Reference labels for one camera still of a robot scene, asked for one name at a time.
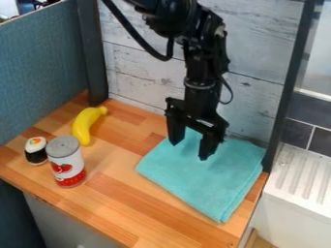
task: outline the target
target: teal towel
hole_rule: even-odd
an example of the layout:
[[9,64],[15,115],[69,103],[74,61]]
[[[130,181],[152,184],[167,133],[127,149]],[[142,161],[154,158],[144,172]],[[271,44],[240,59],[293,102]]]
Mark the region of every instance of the teal towel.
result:
[[165,139],[135,169],[216,222],[226,222],[260,175],[265,150],[229,139],[207,161],[200,161],[201,138],[187,129],[176,146]]

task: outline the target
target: wooden countertop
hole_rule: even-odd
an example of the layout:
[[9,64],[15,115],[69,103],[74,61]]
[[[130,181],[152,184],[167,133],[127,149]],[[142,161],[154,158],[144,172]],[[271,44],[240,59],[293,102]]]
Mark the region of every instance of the wooden countertop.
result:
[[71,133],[87,107],[83,93],[0,147],[0,176],[79,222],[129,247],[236,247],[267,178],[263,173],[226,224],[216,224],[135,172],[135,165],[166,136],[161,115],[118,101],[104,103],[109,115],[91,129],[92,145],[82,147],[86,181],[62,189],[49,163],[29,166],[28,138],[48,140]]

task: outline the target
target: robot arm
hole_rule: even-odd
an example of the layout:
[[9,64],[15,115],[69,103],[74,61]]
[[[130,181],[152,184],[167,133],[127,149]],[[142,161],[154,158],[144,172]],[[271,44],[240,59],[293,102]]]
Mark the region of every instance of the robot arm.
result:
[[166,99],[168,138],[176,145],[185,137],[186,127],[202,133],[198,156],[206,160],[224,141],[228,126],[216,112],[222,86],[233,95],[222,77],[229,64],[223,20],[196,0],[126,0],[143,15],[152,30],[168,39],[166,55],[162,55],[135,31],[111,0],[103,2],[152,56],[167,61],[172,58],[174,41],[183,47],[187,68],[185,97]]

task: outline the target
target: red label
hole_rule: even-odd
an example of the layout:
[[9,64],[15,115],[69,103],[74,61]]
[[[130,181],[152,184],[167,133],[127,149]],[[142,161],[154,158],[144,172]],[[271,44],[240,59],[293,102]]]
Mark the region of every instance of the red label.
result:
[[72,187],[80,183],[85,178],[85,176],[86,176],[86,171],[85,169],[83,169],[80,173],[78,173],[74,177],[66,178],[66,179],[55,177],[55,181],[57,182],[58,185],[62,187]]
[[61,166],[59,165],[56,165],[54,162],[50,162],[51,164],[51,167],[53,168],[53,170],[56,172],[56,173],[65,173],[65,172],[69,172],[73,169],[73,166],[72,165],[68,165],[68,164],[63,164]]

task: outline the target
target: white wooden wall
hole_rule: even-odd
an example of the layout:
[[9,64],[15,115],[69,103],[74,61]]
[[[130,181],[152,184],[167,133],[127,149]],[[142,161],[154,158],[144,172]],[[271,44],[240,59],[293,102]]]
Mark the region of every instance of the white wooden wall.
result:
[[0,15],[7,17],[18,16],[16,0],[0,0]]
[[[141,15],[114,0],[136,29],[165,53],[166,40],[154,34]],[[226,78],[235,98],[219,113],[239,136],[268,142],[293,49],[303,2],[291,0],[201,0],[220,15],[228,32],[231,59]],[[161,62],[146,53],[100,1],[109,97],[163,113],[165,97],[183,98],[182,50]]]

